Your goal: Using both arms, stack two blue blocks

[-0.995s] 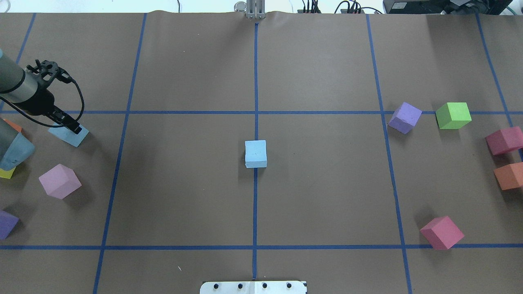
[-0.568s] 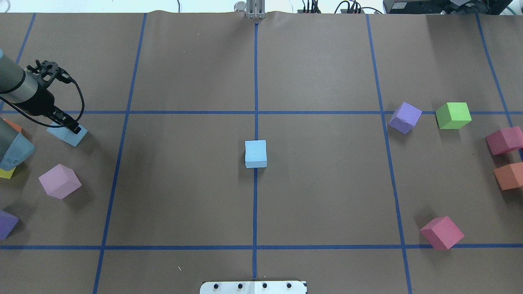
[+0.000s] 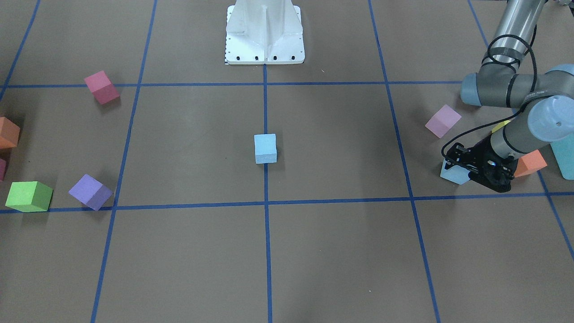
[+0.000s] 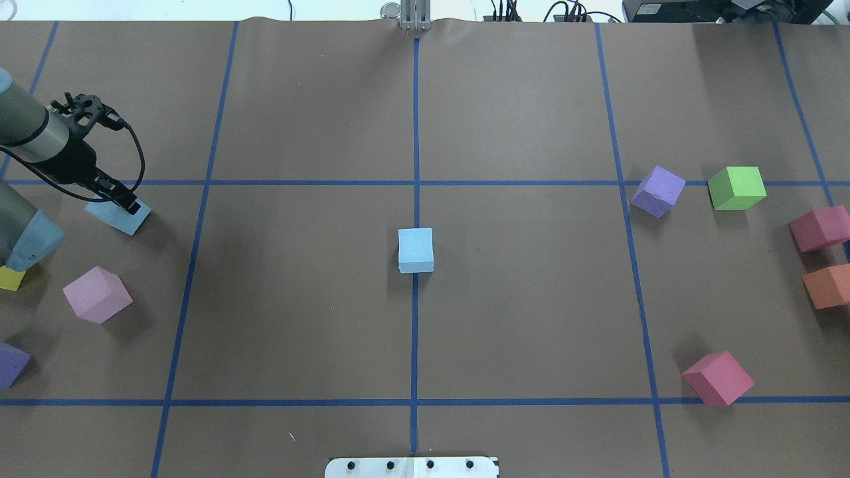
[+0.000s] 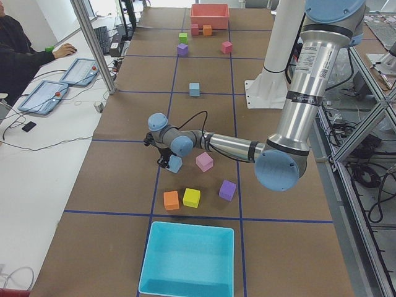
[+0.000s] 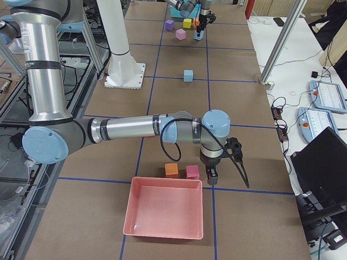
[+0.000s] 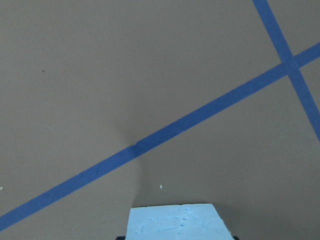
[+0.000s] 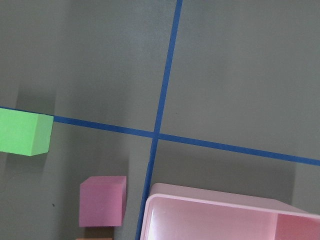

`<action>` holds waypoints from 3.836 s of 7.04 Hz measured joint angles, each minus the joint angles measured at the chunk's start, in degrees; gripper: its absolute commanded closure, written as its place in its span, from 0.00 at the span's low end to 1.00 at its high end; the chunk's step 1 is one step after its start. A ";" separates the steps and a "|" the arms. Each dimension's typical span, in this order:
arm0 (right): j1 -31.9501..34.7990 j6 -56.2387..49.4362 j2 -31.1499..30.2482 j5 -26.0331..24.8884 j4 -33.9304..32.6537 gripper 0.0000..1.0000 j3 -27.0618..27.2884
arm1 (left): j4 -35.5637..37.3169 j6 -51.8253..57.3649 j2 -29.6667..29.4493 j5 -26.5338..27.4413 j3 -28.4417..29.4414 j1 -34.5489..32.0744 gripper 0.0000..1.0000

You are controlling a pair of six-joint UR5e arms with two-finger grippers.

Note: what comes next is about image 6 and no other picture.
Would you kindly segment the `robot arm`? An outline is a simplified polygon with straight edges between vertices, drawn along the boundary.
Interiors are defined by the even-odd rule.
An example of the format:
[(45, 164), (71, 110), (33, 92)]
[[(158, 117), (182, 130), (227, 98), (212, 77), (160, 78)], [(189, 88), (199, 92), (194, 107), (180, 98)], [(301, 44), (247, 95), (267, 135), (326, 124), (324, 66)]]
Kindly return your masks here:
[(200, 5), (200, 14), (199, 14), (199, 25), (196, 28), (197, 35), (200, 36), (200, 33), (205, 30), (207, 24), (212, 24), (216, 20), (216, 16), (211, 12), (210, 6), (212, 1), (209, 0), (165, 0), (169, 5), (173, 6), (176, 10), (179, 11), (180, 15), (183, 18), (188, 18), (189, 15), (193, 12), (196, 5)]
[(10, 24), (23, 43), (33, 114), (22, 138), (26, 154), (54, 164), (91, 144), (114, 139), (158, 136), (161, 143), (192, 142), (200, 146), (208, 183), (218, 180), (216, 165), (229, 158), (244, 182), (241, 144), (229, 136), (230, 118), (218, 109), (197, 118), (180, 111), (121, 119), (75, 119), (67, 110), (58, 31), (83, 31), (82, 1), (8, 1)]

